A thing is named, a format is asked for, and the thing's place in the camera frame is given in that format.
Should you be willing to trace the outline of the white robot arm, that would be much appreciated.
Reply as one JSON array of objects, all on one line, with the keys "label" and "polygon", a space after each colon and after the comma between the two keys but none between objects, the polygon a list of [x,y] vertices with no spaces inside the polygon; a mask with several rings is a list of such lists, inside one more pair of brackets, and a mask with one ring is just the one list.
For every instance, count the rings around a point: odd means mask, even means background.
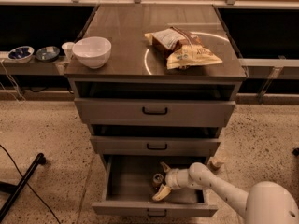
[{"label": "white robot arm", "polygon": [[161,201],[172,190],[209,188],[222,198],[245,221],[245,224],[299,224],[299,209],[292,195],[277,183],[263,181],[249,192],[215,176],[203,163],[195,162],[187,169],[173,169],[161,163],[164,174],[152,178]]}]

